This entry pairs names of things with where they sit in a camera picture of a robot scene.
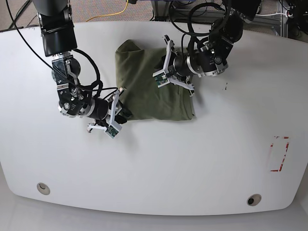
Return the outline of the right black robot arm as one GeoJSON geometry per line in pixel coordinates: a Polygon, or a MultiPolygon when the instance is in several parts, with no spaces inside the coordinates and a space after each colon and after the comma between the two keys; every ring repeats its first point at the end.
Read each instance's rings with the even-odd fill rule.
{"type": "Polygon", "coordinates": [[[53,57],[51,70],[57,84],[60,113],[71,118],[91,118],[94,121],[88,124],[88,132],[100,129],[114,138],[127,121],[120,115],[125,108],[119,99],[125,88],[111,87],[111,93],[100,98],[105,90],[101,75],[92,58],[77,47],[68,0],[35,0],[33,3],[38,12],[45,55],[53,57]],[[86,57],[93,66],[96,79],[90,85],[80,83],[81,67],[72,51],[86,57]]]}

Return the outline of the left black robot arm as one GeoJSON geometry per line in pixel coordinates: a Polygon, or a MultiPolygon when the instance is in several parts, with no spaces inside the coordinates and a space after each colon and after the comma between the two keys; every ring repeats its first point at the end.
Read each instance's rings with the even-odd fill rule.
{"type": "Polygon", "coordinates": [[[188,30],[176,27],[184,36],[190,36],[187,48],[182,47],[181,51],[177,52],[174,41],[168,35],[164,36],[167,47],[163,66],[153,73],[158,87],[172,83],[193,94],[194,86],[190,82],[192,76],[214,77],[223,73],[228,68],[227,57],[234,43],[243,35],[244,23],[253,21],[260,4],[259,0],[224,0],[221,5],[205,2],[190,9],[187,19],[188,30]],[[223,17],[217,19],[207,33],[195,32],[192,26],[194,13],[207,7],[222,11],[223,17]]]}

